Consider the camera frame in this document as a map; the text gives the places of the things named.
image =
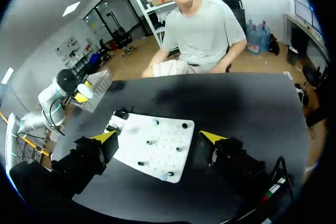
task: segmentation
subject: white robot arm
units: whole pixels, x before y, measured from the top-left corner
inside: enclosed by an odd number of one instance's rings
[[[76,87],[87,98],[93,97],[92,90],[82,83],[78,84],[78,82],[79,80],[71,70],[64,69],[57,74],[51,85],[39,94],[38,101],[42,109],[31,111],[22,119],[13,113],[10,114],[6,131],[6,169],[11,169],[15,165],[12,152],[18,134],[24,134],[44,126],[59,126],[65,119],[61,101],[70,95]]]

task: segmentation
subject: black table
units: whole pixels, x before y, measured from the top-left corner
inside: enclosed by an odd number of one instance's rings
[[[195,121],[182,179],[162,182],[112,159],[73,200],[98,212],[132,220],[220,223],[235,216],[242,199],[208,167],[208,142],[199,130],[235,136],[267,170],[282,155],[301,187],[308,138],[293,83],[282,74],[227,73],[115,81],[94,113],[76,109],[60,137],[53,159],[74,148],[81,136],[101,134],[118,109]]]

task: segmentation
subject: black chair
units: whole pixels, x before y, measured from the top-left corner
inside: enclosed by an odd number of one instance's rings
[[[100,57],[101,61],[103,64],[105,64],[105,62],[111,58],[111,55],[108,54],[108,52],[111,51],[111,49],[105,46],[102,39],[99,41],[99,45],[100,49],[97,51],[97,53],[101,55]]]
[[[102,55],[105,55],[107,54],[109,51],[111,51],[110,48],[108,48],[107,46],[105,46],[104,42],[103,42],[103,39],[101,39],[99,41],[99,45],[100,45],[100,49],[97,51],[98,54],[102,54]]]
[[[125,48],[122,56],[126,54],[126,52],[130,55],[130,49],[136,49],[136,47],[129,47],[128,44],[133,42],[132,36],[125,32],[124,28],[120,27],[118,30],[112,33],[113,41],[118,49]]]

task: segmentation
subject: computer monitor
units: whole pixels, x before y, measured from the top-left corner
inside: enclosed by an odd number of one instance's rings
[[[320,34],[322,34],[322,29],[320,27],[320,23],[316,18],[315,13],[313,12],[313,28],[318,31]]]
[[[303,3],[300,3],[297,0],[294,0],[294,3],[295,3],[295,14],[312,26],[313,22],[312,10],[308,6],[304,5]]]

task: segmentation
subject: black bag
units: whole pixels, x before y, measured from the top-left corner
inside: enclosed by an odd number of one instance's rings
[[[269,39],[269,51],[275,55],[279,55],[280,52],[279,44],[277,43],[277,38],[274,37],[273,34],[271,34]]]

